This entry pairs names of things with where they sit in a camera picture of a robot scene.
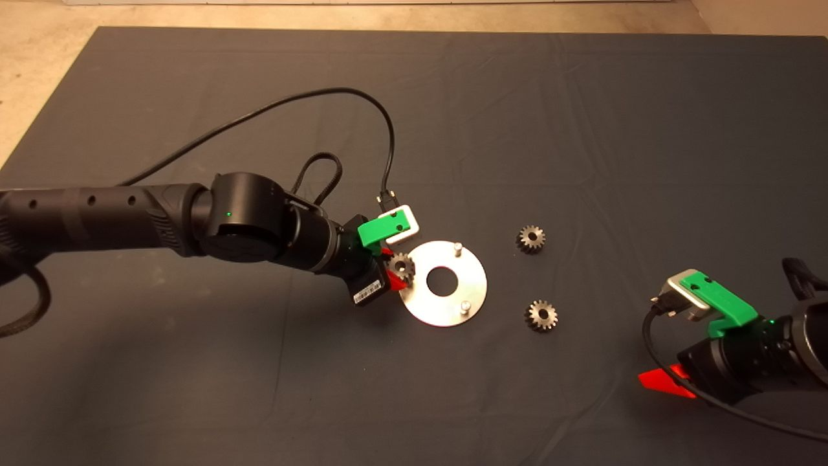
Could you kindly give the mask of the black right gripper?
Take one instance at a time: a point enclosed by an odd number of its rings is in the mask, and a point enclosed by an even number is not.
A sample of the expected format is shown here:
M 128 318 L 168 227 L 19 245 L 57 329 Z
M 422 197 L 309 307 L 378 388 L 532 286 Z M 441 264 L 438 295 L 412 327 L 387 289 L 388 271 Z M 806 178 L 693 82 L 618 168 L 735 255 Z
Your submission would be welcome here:
M 759 319 L 707 337 L 677 354 L 681 368 L 695 388 L 734 405 L 748 396 L 793 392 L 803 388 L 803 369 L 790 335 L 790 316 Z M 663 369 L 638 374 L 648 390 L 696 399 Z

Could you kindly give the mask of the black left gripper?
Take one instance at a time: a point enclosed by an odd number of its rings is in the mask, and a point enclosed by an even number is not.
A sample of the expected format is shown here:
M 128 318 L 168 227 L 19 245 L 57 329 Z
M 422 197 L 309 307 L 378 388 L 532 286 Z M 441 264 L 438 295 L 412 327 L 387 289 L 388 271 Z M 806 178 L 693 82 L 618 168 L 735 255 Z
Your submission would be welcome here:
M 368 222 L 363 215 L 355 215 L 346 224 L 336 228 L 337 245 L 331 259 L 331 275 L 343 280 L 355 306 L 373 303 L 390 290 L 411 287 L 414 275 L 410 272 L 387 272 L 382 258 L 391 258 L 394 252 L 380 249 L 380 256 L 363 246 L 358 227 Z

